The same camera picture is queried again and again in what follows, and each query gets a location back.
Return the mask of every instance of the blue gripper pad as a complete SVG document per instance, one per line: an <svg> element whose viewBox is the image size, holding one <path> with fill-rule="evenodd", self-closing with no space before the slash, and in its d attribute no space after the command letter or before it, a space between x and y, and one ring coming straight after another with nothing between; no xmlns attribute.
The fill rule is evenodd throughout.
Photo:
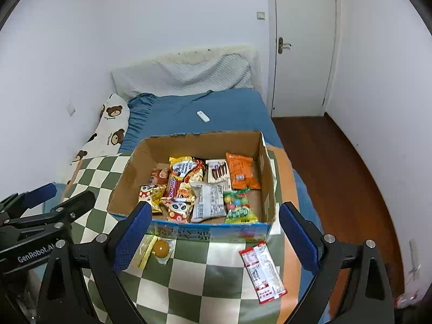
<svg viewBox="0 0 432 324"><path fill-rule="evenodd" d="M279 208L279 222L303 268L316 275L320 268L318 249L285 203Z"/></svg>
<svg viewBox="0 0 432 324"><path fill-rule="evenodd" d="M41 203L52 199L57 194L57 189L53 183L41 186L24 195L22 205L25 208L33 208Z"/></svg>
<svg viewBox="0 0 432 324"><path fill-rule="evenodd" d="M112 264L112 270L115 274L129 267L130 261L152 221L152 208L147 202L139 202L135 209L137 208L140 211L135 215L115 247Z"/></svg>

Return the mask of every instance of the white door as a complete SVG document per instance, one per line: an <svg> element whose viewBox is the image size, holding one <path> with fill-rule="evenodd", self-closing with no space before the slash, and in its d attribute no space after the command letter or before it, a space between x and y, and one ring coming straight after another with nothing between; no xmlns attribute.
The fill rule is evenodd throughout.
<svg viewBox="0 0 432 324"><path fill-rule="evenodd" d="M272 117L319 116L336 25L336 0L276 0L277 37Z"/></svg>

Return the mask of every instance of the cardboard box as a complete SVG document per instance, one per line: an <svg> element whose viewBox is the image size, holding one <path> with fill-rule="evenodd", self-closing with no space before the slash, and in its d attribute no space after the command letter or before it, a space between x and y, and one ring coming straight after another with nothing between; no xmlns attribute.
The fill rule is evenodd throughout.
<svg viewBox="0 0 432 324"><path fill-rule="evenodd" d="M159 136L144 139L133 151L108 204L108 212L127 216L138 203L140 186L148 184L152 170L166 167L169 157L192 156L202 159L225 158L226 152L254 159L254 168L261 190L250 193L251 209L260 222L223 224L225 218L201 223L167 222L167 212L154 214L148 233L183 240L203 241L262 241L275 219L275 196L270 158L260 132L220 132Z"/></svg>

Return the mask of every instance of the green and white checkered cloth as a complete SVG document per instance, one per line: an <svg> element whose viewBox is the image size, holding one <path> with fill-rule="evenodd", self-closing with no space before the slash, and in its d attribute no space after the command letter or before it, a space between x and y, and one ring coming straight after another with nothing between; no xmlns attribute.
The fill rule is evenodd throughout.
<svg viewBox="0 0 432 324"><path fill-rule="evenodd" d="M269 151L270 157L275 159L272 154ZM89 242L100 233L109 233L117 223L107 213L107 206L130 155L122 153L82 161L65 199L91 190L96 204L72 223L75 243ZM279 181L277 168L274 170ZM278 215L282 202L279 184L276 185L275 195ZM266 241L282 277L284 234L278 220ZM258 304L254 287L238 254L240 250L254 245L177 240L175 251L166 265L159 264L151 255L144 270L132 261L128 269L118 274L118 278L148 324L276 323L280 299ZM100 321L111 323L91 271L83 269L83 273Z"/></svg>

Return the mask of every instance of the orange snack bag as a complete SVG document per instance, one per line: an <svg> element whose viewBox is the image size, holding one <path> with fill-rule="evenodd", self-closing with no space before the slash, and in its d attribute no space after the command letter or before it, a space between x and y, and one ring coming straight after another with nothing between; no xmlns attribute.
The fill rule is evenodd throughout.
<svg viewBox="0 0 432 324"><path fill-rule="evenodd" d="M233 189L243 190L247 187L260 190L261 185L253 173L254 160L251 157L240 156L238 154L226 153L228 170L231 176L231 185Z"/></svg>

